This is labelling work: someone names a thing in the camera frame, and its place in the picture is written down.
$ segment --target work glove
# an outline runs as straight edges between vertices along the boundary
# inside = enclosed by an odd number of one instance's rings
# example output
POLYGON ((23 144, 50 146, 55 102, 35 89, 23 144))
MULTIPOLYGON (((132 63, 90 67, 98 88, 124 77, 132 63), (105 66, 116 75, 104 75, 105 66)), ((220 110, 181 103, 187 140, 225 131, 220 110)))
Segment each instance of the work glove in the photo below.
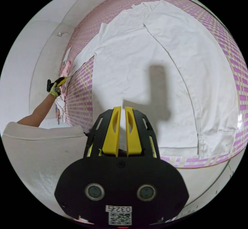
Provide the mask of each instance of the work glove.
POLYGON ((57 83, 52 83, 51 80, 47 80, 46 90, 49 94, 52 94, 54 97, 59 97, 61 95, 60 87, 57 86, 57 83))

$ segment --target white cloth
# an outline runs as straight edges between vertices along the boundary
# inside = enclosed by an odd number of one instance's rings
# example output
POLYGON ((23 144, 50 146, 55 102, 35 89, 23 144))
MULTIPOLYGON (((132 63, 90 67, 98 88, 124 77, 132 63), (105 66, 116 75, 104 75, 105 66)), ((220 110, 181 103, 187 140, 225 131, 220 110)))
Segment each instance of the white cloth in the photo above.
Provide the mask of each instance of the white cloth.
POLYGON ((63 59, 63 63, 64 63, 64 64, 65 64, 66 61, 67 61, 67 58, 68 58, 68 55, 69 55, 69 53, 70 53, 71 48, 72 48, 72 47, 70 47, 70 48, 66 51, 65 57, 64 57, 64 59, 63 59))
POLYGON ((65 102, 62 100, 62 98, 59 96, 56 98, 55 103, 57 105, 57 108, 60 112, 60 118, 62 122, 66 122, 66 116, 65 116, 65 102))
MULTIPOLYGON (((238 118, 235 82, 220 46, 200 22, 160 1, 124 10, 100 31, 92 82, 94 121, 123 100, 150 102, 146 115, 157 121, 152 126, 158 127, 161 155, 193 156, 198 152, 203 159, 230 153, 238 118), (153 65, 165 69, 166 99, 149 101, 146 76, 153 65), (169 118, 163 114, 165 103, 169 118)), ((153 92, 160 93, 159 87, 163 90, 162 79, 158 75, 151 81, 157 82, 153 92)), ((124 129, 124 111, 121 118, 124 129)))
MULTIPOLYGON (((146 114, 157 131, 160 154, 197 156, 197 131, 185 83, 168 53, 143 26, 151 11, 144 4, 124 10, 100 29, 105 32, 98 37, 94 59, 93 121, 105 110, 122 106, 123 100, 146 105, 132 107, 146 114)), ((124 108, 121 128, 125 130, 124 108)), ((125 145, 125 137, 120 137, 120 148, 125 145)))
POLYGON ((165 1, 158 3, 144 25, 170 54, 187 86, 199 158, 229 154, 237 129, 238 97, 218 42, 198 20, 165 1))
POLYGON ((65 87, 68 87, 72 76, 84 65, 84 63, 89 61, 94 56, 96 44, 97 44, 97 39, 98 39, 99 35, 100 35, 100 32, 97 35, 95 35, 95 37, 76 56, 76 58, 73 62, 72 69, 70 71, 70 76, 66 79, 66 82, 64 84, 65 87))
POLYGON ((28 190, 53 212, 68 217, 54 192, 62 172, 83 158, 87 137, 81 126, 43 129, 10 122, 2 135, 7 156, 28 190))

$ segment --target yellow glove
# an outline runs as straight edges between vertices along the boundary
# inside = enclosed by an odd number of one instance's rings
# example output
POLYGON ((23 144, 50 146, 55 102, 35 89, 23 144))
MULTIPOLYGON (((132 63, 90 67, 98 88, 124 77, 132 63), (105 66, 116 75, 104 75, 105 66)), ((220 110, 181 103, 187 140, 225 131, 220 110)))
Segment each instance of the yellow glove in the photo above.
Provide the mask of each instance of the yellow glove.
POLYGON ((56 98, 61 95, 60 87, 57 87, 57 83, 56 82, 51 87, 49 94, 52 94, 56 98))

